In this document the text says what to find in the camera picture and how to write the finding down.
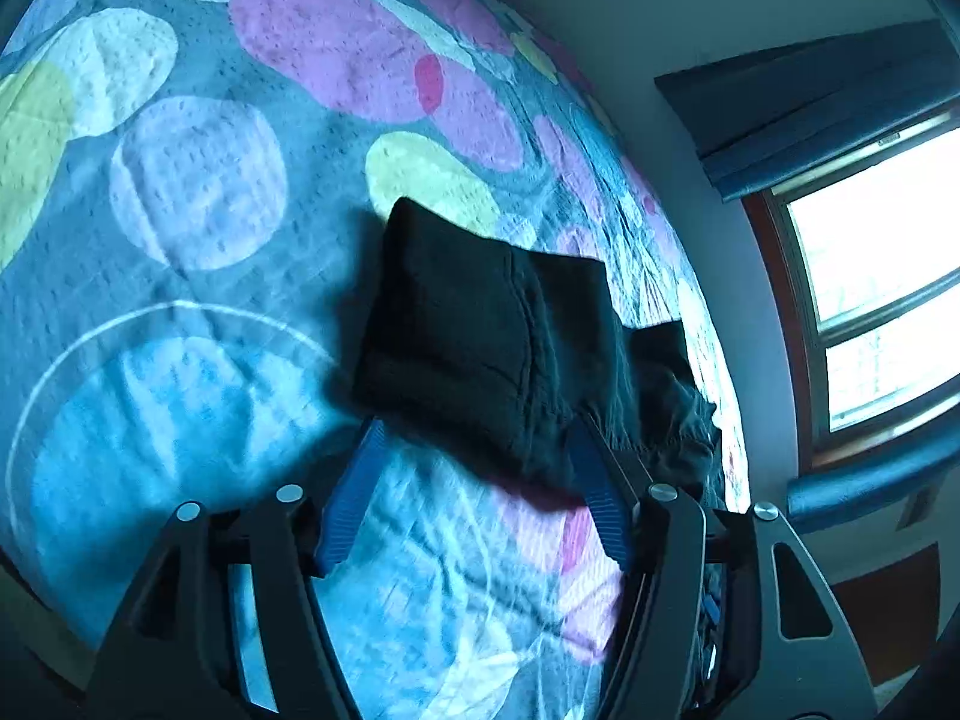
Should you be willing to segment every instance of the window pane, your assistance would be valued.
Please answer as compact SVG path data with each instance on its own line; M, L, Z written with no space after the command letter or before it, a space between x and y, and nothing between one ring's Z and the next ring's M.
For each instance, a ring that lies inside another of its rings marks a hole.
M906 403L960 374L960 286L827 350L830 429Z
M960 268L958 186L954 129L790 204L821 325Z

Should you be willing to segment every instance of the bed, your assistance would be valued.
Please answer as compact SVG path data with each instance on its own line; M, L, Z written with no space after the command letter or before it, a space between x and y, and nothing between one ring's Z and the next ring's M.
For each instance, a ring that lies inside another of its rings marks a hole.
M736 395L659 202L562 46L505 0L35 0L0 57L0 546L91 646L181 501L228 509L349 445L399 196L602 260L683 319L749 503ZM366 718L582 720L620 573L582 501L413 439L314 589ZM250 576L250 697L272 705Z

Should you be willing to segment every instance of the curtain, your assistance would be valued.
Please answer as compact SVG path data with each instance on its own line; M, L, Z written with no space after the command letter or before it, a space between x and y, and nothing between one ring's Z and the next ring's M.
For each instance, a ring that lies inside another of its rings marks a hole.
M773 186L960 95L939 20L762 50L660 76L724 201Z

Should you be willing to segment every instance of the black garment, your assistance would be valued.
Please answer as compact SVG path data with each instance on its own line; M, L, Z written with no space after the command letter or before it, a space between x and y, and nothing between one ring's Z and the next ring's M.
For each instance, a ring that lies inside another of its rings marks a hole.
M624 328L602 263L480 238L400 199L382 269L361 403L565 490L563 434L587 413L656 481L723 506L716 407L697 391L683 327Z

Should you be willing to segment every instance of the window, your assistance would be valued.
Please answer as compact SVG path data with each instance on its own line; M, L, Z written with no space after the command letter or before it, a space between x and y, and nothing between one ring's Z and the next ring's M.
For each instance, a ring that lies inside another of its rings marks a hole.
M960 400L960 111L744 204L784 322L808 464Z

